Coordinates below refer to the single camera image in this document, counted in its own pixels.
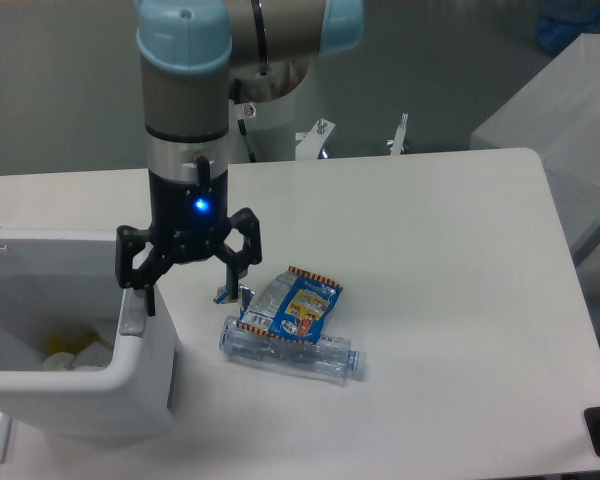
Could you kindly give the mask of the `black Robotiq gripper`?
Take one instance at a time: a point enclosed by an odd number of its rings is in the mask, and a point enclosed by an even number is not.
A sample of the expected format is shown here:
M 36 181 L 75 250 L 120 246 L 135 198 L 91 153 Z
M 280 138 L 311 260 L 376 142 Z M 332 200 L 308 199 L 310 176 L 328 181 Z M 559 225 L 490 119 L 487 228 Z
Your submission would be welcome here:
M 240 276 L 262 261 L 260 222 L 250 208 L 227 217 L 228 173 L 210 180 L 206 189 L 196 183 L 167 180 L 149 173 L 151 225 L 140 230 L 116 229 L 115 274 L 123 289 L 144 294 L 148 316 L 156 314 L 154 286 L 173 265 L 203 261 L 213 255 L 226 265 L 225 288 L 236 300 Z M 234 251 L 225 240 L 232 230 L 243 238 Z M 138 268 L 134 258 L 147 244 L 151 249 Z

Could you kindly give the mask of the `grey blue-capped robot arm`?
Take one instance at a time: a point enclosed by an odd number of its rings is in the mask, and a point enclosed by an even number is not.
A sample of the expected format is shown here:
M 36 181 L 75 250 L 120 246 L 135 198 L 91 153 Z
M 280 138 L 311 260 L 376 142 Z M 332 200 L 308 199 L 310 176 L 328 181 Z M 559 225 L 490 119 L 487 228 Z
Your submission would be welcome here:
M 230 72 L 356 47 L 359 1 L 139 1 L 136 41 L 148 135 L 151 222 L 117 230 L 115 273 L 148 315 L 154 287 L 181 264 L 220 259 L 226 289 L 262 259 L 259 221 L 227 211 Z

